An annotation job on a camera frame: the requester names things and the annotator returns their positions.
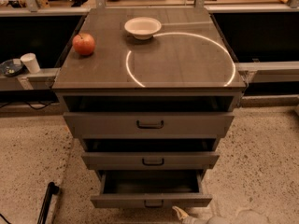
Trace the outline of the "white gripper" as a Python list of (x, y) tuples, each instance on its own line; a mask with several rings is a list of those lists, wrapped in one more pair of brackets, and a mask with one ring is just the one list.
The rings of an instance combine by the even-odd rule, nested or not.
[(206, 220), (197, 217), (191, 217), (183, 209), (177, 206), (173, 206), (172, 209), (176, 212), (177, 217), (182, 224), (207, 224)]

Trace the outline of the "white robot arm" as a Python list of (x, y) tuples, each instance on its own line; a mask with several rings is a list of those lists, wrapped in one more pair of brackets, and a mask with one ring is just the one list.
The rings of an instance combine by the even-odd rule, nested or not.
[(183, 209), (177, 206), (173, 206), (172, 209), (176, 212), (181, 224), (231, 224), (225, 217), (211, 217), (208, 220), (203, 220), (190, 216)]

